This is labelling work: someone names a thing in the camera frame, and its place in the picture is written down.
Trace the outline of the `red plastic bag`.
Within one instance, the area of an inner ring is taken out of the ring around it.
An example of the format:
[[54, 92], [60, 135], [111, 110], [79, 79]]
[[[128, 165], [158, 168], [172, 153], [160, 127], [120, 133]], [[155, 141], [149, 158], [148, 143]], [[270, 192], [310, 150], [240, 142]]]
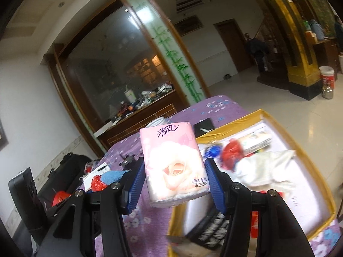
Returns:
[[92, 192], [103, 191], [104, 189], [107, 188], [107, 186], [108, 185], [101, 180], [101, 175], [95, 175], [92, 178], [92, 181], [91, 181]]
[[57, 206], [58, 204], [60, 204], [62, 201], [64, 201], [65, 199], [68, 199], [71, 196], [70, 193], [67, 193], [66, 191], [58, 191], [52, 201], [52, 206]]
[[221, 167], [225, 170], [234, 170], [236, 163], [243, 157], [244, 151], [240, 142], [236, 139], [230, 139], [221, 152]]

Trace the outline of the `blue Vinda tissue pouch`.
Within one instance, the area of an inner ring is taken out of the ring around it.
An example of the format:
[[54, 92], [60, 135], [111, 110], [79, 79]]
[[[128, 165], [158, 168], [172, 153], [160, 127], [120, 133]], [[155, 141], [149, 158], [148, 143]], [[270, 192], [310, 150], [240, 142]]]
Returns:
[[218, 158], [223, 150], [221, 143], [212, 143], [205, 149], [205, 158]]

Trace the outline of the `pink tissue pack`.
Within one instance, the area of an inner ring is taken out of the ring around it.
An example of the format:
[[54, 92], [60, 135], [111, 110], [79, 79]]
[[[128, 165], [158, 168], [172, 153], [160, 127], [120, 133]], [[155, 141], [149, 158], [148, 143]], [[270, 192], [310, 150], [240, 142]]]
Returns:
[[209, 193], [209, 181], [189, 122], [140, 129], [152, 207], [169, 208]]

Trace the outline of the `red black yellow sponge pack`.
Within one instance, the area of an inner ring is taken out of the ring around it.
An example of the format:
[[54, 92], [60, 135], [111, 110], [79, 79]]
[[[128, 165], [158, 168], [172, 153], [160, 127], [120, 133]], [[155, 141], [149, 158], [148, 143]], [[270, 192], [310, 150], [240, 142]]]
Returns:
[[[271, 214], [271, 210], [269, 210], [267, 207], [267, 202], [260, 202], [258, 203], [258, 211], [253, 211], [251, 216], [251, 238], [258, 238], [259, 235], [259, 217], [262, 215], [262, 212], [265, 212], [266, 214]], [[278, 224], [279, 228], [282, 230], [287, 226], [287, 220], [283, 213], [281, 213], [281, 209], [278, 210]]]

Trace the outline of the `black packaged pouch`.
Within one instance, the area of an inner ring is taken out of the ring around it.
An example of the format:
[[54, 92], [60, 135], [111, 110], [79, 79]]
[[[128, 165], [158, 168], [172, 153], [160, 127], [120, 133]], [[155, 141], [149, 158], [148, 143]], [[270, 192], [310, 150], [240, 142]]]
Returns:
[[186, 237], [191, 242], [214, 251], [224, 241], [228, 226], [227, 217], [215, 209], [210, 209]]

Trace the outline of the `white cloth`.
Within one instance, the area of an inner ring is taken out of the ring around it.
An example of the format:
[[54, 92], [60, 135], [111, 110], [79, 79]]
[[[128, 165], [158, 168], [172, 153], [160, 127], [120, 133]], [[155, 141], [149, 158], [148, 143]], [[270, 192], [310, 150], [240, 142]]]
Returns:
[[235, 165], [234, 178], [248, 187], [290, 182], [289, 164], [295, 150], [258, 152]]

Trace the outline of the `white mask package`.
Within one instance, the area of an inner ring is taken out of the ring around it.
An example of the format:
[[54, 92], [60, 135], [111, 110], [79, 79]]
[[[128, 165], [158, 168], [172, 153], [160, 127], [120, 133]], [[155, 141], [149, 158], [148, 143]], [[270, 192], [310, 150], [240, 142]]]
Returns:
[[244, 155], [252, 154], [271, 144], [271, 136], [265, 131], [252, 132], [238, 139]]

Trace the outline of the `black electric motor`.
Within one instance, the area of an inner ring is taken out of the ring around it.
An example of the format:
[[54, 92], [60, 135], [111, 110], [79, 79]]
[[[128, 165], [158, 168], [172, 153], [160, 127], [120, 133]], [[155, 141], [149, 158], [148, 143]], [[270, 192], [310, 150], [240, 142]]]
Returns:
[[134, 154], [128, 154], [125, 156], [120, 154], [120, 157], [122, 158], [122, 162], [119, 164], [119, 166], [121, 166], [123, 170], [130, 170], [137, 164]]

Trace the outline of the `red plastic bag at edge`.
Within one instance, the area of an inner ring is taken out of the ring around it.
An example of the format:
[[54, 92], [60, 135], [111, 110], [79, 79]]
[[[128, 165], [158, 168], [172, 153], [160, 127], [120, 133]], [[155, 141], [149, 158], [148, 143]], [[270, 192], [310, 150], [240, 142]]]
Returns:
[[60, 204], [62, 201], [64, 201], [65, 199], [68, 199], [71, 196], [70, 193], [67, 193], [66, 191], [58, 191], [52, 201], [52, 206], [57, 206], [58, 204]]

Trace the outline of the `black bag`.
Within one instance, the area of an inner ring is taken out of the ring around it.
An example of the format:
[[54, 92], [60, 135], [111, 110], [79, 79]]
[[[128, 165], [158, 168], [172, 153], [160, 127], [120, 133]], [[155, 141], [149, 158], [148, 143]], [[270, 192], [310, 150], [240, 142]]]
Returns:
[[62, 158], [56, 169], [52, 168], [50, 170], [48, 180], [37, 194], [46, 211], [52, 207], [57, 192], [65, 191], [70, 194], [80, 186], [80, 178], [84, 176], [85, 166], [91, 161], [85, 155], [70, 152]]

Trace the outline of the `white plastic jar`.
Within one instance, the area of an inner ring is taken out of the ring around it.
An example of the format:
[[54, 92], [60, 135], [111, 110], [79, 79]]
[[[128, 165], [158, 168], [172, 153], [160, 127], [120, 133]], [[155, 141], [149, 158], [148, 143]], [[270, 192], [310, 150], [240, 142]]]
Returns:
[[159, 125], [164, 125], [168, 122], [168, 119], [167, 118], [164, 118], [164, 117], [159, 117], [159, 118], [156, 118], [154, 119], [153, 121], [151, 121], [147, 126], [146, 128], [150, 128], [150, 127], [157, 127]]

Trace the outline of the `white jug on counter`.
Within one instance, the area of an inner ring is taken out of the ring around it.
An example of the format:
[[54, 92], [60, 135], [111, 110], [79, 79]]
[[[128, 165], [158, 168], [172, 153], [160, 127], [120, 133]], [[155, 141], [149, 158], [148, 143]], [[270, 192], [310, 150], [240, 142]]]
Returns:
[[137, 97], [136, 95], [134, 94], [133, 90], [132, 89], [129, 89], [128, 88], [128, 85], [126, 85], [126, 89], [124, 91], [124, 94], [125, 94], [125, 97], [127, 98], [127, 100], [133, 104], [137, 101]]

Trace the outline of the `metal kettle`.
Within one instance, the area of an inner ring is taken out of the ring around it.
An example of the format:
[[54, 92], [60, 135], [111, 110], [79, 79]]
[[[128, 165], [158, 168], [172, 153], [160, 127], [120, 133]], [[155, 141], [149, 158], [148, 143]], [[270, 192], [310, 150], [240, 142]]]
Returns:
[[322, 87], [322, 97], [327, 100], [331, 100], [334, 96], [334, 89], [332, 89], [330, 83], [323, 84]]

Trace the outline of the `person in dark clothes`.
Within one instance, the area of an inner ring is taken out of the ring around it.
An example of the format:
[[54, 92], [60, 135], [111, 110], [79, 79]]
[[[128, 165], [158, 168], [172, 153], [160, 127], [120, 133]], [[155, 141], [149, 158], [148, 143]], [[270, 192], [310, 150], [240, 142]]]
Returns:
[[264, 42], [260, 41], [259, 39], [251, 38], [248, 33], [245, 33], [244, 37], [247, 39], [247, 49], [249, 50], [252, 57], [255, 59], [260, 75], [265, 75], [266, 69], [263, 59], [268, 52], [267, 46]]

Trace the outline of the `white red bucket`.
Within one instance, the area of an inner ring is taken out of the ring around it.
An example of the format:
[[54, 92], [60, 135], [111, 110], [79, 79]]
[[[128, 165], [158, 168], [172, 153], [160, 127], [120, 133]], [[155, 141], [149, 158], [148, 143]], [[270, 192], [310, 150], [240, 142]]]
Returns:
[[330, 66], [319, 67], [320, 76], [324, 86], [330, 86], [331, 89], [335, 87], [335, 71]]

